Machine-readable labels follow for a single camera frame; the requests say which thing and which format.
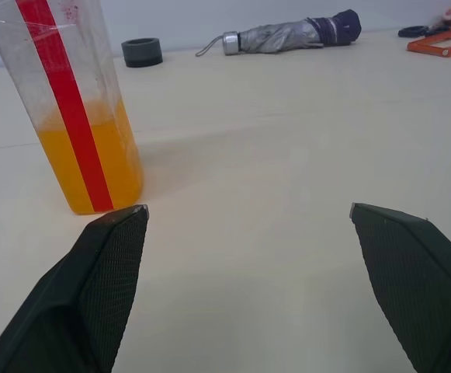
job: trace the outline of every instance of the folded umbrella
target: folded umbrella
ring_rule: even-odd
[[[226,55],[273,54],[293,49],[349,45],[358,39],[361,31],[358,14],[350,9],[331,18],[306,18],[299,22],[259,26],[241,33],[224,33],[196,56],[205,54],[219,40],[222,40]]]

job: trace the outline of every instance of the white wall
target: white wall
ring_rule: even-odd
[[[164,50],[198,48],[225,31],[307,16],[333,16],[348,8],[358,12],[363,29],[426,24],[451,0],[101,0],[111,43],[159,37]]]

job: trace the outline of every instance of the white table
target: white table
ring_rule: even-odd
[[[413,372],[349,220],[377,204],[451,239],[451,59],[407,42],[116,61],[151,220],[115,372]],[[93,218],[0,68],[0,333]]]

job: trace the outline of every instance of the textured rubber pad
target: textured rubber pad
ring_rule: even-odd
[[[129,207],[89,224],[0,336],[0,372],[109,373],[132,309],[148,220]]]
[[[430,222],[355,204],[373,291],[418,373],[451,372],[451,242]]]

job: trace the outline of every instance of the gray tape roll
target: gray tape roll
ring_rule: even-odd
[[[160,40],[155,37],[128,40],[122,43],[122,51],[128,68],[145,68],[163,62]]]

